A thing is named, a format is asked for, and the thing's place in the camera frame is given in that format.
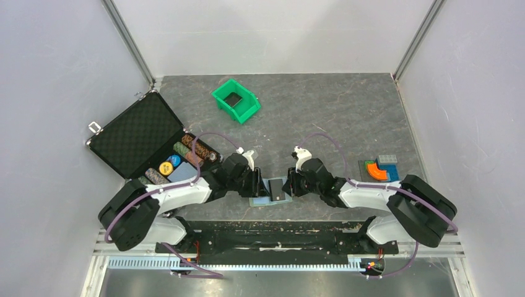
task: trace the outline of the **gray block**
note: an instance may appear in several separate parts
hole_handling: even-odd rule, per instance
[[[397,163],[397,157],[396,157],[396,155],[379,155],[378,156],[378,163],[381,164],[381,165],[396,164]]]
[[[172,183],[184,181],[197,175],[197,169],[191,166],[188,162],[182,162],[175,170],[168,176]]]

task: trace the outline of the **green plastic bin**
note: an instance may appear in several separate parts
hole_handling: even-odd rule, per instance
[[[234,121],[238,121],[241,124],[244,124],[250,116],[261,109],[261,104],[257,101],[257,97],[235,81],[235,79],[230,79],[221,85],[217,90],[213,91],[212,96],[217,100],[217,106],[220,110],[226,111]]]

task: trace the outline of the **white wall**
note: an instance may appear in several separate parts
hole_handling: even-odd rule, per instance
[[[123,180],[85,146],[147,84],[98,0],[0,4],[0,296],[79,296]]]
[[[393,72],[432,0],[115,0],[153,74]]]
[[[458,207],[479,296],[522,296],[525,2],[447,1],[401,93],[432,184]]]

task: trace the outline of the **orange block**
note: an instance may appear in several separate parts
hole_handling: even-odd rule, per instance
[[[376,163],[368,163],[367,171],[371,177],[377,179],[378,181],[388,180],[388,173],[386,172],[386,170],[379,169]]]

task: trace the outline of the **gray marble floor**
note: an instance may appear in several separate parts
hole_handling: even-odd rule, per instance
[[[217,108],[211,92],[229,78],[251,90],[261,109],[244,125]],[[165,77],[160,90],[186,128],[226,133],[245,150],[259,153],[256,166],[265,178],[285,176],[295,164],[290,156],[305,136],[324,131],[337,139],[349,161],[352,178],[360,179],[357,160],[381,154],[397,155],[397,168],[422,175],[419,158],[396,87],[389,74],[264,74]],[[228,155],[233,147],[216,136],[204,140]],[[322,137],[304,145],[333,175],[342,176],[343,162],[335,147]],[[250,207],[248,199],[228,194],[223,199],[189,205],[180,215],[187,220],[365,220],[378,210],[334,209],[315,195],[293,202]]]

